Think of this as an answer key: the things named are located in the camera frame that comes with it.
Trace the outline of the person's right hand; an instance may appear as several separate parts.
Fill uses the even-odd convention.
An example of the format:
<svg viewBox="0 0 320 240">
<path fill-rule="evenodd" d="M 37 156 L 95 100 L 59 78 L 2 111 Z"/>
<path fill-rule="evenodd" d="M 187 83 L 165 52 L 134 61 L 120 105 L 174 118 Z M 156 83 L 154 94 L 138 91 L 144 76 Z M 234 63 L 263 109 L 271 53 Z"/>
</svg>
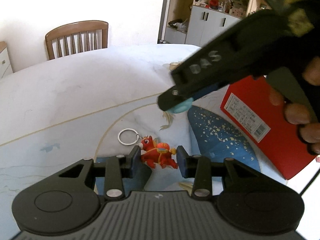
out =
<svg viewBox="0 0 320 240">
<path fill-rule="evenodd" d="M 319 87 L 319 57 L 309 63 L 302 77 L 313 87 Z M 298 103 L 287 103 L 284 107 L 284 116 L 290 124 L 298 125 L 298 135 L 310 145 L 311 154 L 319 155 L 319 123 L 311 122 L 309 110 Z"/>
</svg>

